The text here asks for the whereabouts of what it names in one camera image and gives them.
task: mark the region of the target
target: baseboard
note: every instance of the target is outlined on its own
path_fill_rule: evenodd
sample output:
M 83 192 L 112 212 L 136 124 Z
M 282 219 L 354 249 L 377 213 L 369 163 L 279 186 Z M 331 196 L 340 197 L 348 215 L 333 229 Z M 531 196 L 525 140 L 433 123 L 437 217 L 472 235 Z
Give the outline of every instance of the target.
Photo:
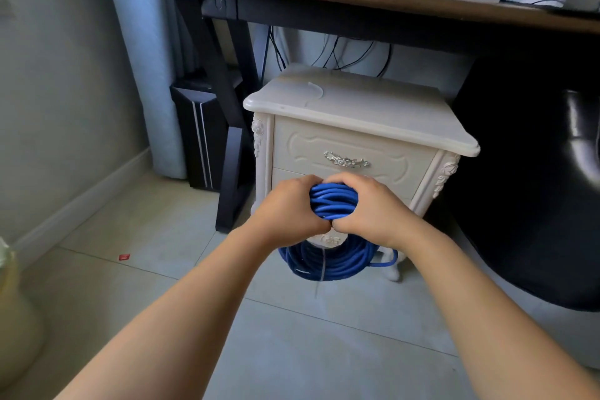
M 34 263 L 151 167 L 147 148 L 21 237 L 12 245 L 21 268 Z

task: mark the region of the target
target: silver ornate handle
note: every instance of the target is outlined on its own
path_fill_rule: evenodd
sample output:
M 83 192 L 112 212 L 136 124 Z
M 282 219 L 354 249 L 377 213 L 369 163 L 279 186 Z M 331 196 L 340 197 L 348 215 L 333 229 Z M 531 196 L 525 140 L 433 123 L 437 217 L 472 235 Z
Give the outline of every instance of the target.
M 355 158 L 340 157 L 334 152 L 325 152 L 323 155 L 334 165 L 341 166 L 344 168 L 366 168 L 368 166 L 371 166 L 371 163 L 369 163 L 366 160 L 363 160 L 362 158 L 360 160 L 357 160 Z

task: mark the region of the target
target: white cabinet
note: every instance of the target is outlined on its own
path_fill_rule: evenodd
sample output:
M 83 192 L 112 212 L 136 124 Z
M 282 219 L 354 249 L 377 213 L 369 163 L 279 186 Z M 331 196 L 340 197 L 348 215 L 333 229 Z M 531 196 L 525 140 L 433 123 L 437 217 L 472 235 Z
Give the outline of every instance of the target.
M 254 111 L 252 209 L 281 180 L 351 171 L 386 184 L 423 215 L 460 156 L 479 153 L 477 141 L 433 87 L 291 64 L 247 97 L 244 108 Z M 317 238 L 333 247 L 343 242 L 339 236 Z M 398 279 L 395 266 L 384 270 Z

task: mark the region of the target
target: person's right hand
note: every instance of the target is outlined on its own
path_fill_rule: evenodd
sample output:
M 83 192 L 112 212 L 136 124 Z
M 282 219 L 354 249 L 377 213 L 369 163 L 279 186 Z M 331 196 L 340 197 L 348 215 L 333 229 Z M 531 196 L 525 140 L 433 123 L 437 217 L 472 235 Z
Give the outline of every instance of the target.
M 344 183 L 358 193 L 354 212 L 332 222 L 336 231 L 356 234 L 376 245 L 406 252 L 412 236 L 428 226 L 386 185 L 372 177 L 340 172 L 323 182 Z

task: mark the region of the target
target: wall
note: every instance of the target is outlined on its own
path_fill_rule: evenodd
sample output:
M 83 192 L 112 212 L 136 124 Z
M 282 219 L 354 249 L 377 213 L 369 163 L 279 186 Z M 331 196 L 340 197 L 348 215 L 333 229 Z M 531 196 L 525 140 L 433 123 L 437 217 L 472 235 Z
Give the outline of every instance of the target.
M 146 146 L 112 0 L 0 0 L 0 234 L 14 242 Z
M 226 24 L 218 22 L 216 28 L 221 39 L 224 55 L 229 62 L 235 62 L 235 54 L 233 53 Z M 284 50 L 283 54 L 286 60 L 312 64 L 323 49 L 324 35 L 315 32 L 276 28 L 275 39 L 278 47 Z M 317 62 L 317 66 L 322 66 L 326 61 L 333 48 L 334 41 L 335 36 L 330 36 L 326 51 Z M 369 44 L 370 42 L 341 40 L 335 50 L 338 59 L 341 58 L 340 65 L 359 58 Z M 375 76 L 385 64 L 387 54 L 388 45 L 376 43 L 362 62 L 346 70 Z M 385 77 L 409 83 L 431 85 L 439 88 L 448 99 L 451 99 L 460 89 L 472 63 L 473 58 L 471 57 L 396 45 Z M 327 66 L 333 68 L 334 65 L 335 61 L 332 56 Z M 267 56 L 265 79 L 272 79 L 278 74 L 279 68 L 271 47 Z

